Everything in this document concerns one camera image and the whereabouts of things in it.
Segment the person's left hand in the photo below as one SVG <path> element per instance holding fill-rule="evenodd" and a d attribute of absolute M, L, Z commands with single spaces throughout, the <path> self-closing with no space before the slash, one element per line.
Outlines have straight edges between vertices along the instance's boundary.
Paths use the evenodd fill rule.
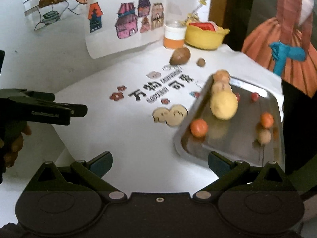
<path fill-rule="evenodd" d="M 14 166 L 18 154 L 22 150 L 23 134 L 28 136 L 32 134 L 27 123 L 23 125 L 23 128 L 14 127 L 14 129 L 20 129 L 20 132 L 13 136 L 14 138 L 1 139 L 1 183 L 3 182 L 3 173 L 6 172 L 7 168 Z"/>

